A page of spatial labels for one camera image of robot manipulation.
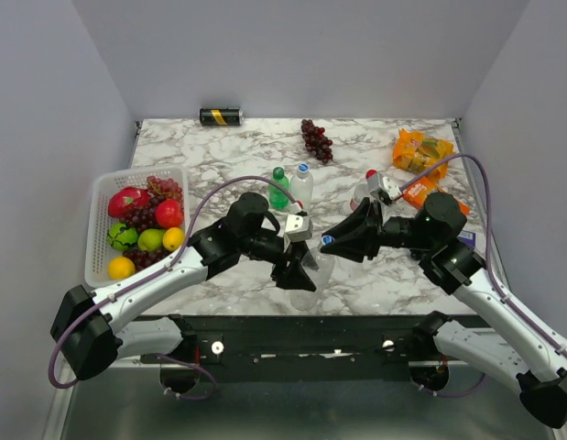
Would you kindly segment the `blue white bottle cap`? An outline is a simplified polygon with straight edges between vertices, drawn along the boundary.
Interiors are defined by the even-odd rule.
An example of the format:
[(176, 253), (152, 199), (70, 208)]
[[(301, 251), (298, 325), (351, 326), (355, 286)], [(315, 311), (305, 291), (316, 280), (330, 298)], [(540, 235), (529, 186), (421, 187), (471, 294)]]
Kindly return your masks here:
[(329, 235), (323, 235), (322, 239), (321, 239), (321, 243), (324, 246), (327, 246), (329, 244), (331, 244), (334, 241), (334, 237), (333, 236), (329, 236)]

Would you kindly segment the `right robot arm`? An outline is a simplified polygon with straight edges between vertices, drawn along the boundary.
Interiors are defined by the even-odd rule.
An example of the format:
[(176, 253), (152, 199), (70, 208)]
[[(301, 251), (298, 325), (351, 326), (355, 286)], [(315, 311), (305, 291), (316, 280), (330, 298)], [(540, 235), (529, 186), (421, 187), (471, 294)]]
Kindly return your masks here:
[(363, 200), (323, 235), (325, 254), (354, 262), (380, 248), (416, 253), (423, 274), (446, 294), (475, 311), (504, 340), (497, 344), (450, 316), (433, 312), (410, 340), (420, 358), (457, 358), (512, 390), (539, 422), (555, 429), (567, 422), (567, 339), (543, 323), (458, 237), (466, 223), (458, 202), (435, 192), (412, 218), (384, 220), (381, 204)]

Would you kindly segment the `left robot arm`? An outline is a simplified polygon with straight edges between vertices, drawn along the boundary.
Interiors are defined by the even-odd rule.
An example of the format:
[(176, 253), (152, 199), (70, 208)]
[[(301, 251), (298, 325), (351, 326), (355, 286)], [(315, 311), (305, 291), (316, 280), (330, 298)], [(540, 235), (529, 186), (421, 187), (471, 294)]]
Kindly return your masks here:
[(315, 283), (301, 266), (312, 229), (300, 203), (292, 205), (285, 224), (279, 225), (267, 199), (246, 192), (226, 216), (152, 266), (95, 291), (81, 285), (68, 290), (50, 328), (54, 354), (64, 357), (77, 380), (101, 374), (120, 358), (158, 354), (184, 361), (193, 341), (179, 318), (147, 323), (140, 315), (174, 293), (229, 270), (241, 257), (270, 263), (271, 280), (281, 290), (313, 292)]

